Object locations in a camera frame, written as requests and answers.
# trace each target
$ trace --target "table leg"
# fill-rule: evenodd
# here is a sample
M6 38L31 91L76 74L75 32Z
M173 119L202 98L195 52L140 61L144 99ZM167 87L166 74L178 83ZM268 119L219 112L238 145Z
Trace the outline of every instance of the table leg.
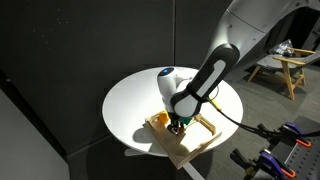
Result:
M131 149L131 148L126 149L126 151L124 152L125 156L139 156L139 155L144 155L144 154L145 153L137 151L135 149Z
M205 180L201 174L190 164L190 162L187 162L183 168L187 171L187 173L191 176L192 179L196 180Z

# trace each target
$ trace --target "background furniture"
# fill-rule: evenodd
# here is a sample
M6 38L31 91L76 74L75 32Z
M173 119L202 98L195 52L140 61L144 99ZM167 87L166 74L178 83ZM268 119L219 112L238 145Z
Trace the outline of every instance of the background furniture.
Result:
M295 100L293 90L299 85L306 85L303 67L312 64L320 59L320 53L314 51L288 48L294 51L294 57L286 58L276 55L268 55L256 63L256 68L250 75L248 82L257 73L265 72L275 79L287 84L289 97Z
M197 73L196 69L177 68L191 76ZM157 75L162 69L164 67L152 68L128 76L117 83L108 92L104 100L102 108L104 121L110 132L131 148L125 152L127 156L137 154L133 150L155 156L167 156L150 130L143 126L145 118L164 110L162 96L157 84ZM225 114L235 121L241 122L242 103L238 94L230 85L222 81L210 96L216 96L215 100ZM204 151L208 151L226 141L238 128L219 114L209 103L202 105L200 113L222 130L221 136ZM188 171L190 165L187 164L187 166L185 169Z

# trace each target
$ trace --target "wooden board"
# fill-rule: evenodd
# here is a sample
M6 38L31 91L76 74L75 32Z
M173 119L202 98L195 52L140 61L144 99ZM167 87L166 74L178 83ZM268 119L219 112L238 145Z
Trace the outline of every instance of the wooden board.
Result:
M167 124L164 125L158 121L159 114L146 118L145 125L167 152L177 169L191 161L222 133L220 129L198 114L185 127L185 134L177 136L167 130Z

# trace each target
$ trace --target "black floor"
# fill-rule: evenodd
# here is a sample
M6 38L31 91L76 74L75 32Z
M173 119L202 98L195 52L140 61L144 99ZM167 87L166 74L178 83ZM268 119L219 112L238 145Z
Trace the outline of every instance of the black floor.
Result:
M295 89L295 101L287 98L285 85L265 75L247 83L249 73L239 69L225 80L242 100L242 123L250 126L263 123L269 129L276 129L286 121L293 122L298 116L320 123L320 67L309 66L305 74L307 86ZM238 129L226 142L200 154L191 164L205 179L243 179L245 172L230 159L230 153L238 148L244 156L252 159L267 146L265 139ZM184 169L176 170L168 158L149 155L125 157L126 148L109 136L69 156L71 180L191 179Z

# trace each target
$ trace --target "yellow object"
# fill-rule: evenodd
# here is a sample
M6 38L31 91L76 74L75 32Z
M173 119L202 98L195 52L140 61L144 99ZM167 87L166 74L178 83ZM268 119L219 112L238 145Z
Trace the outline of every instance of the yellow object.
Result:
M162 124L167 124L167 122L169 121L169 116L167 111L161 111L158 118Z
M222 109L219 107L217 101L215 101L213 98L210 98L211 102L214 104L214 107L218 110L221 111Z

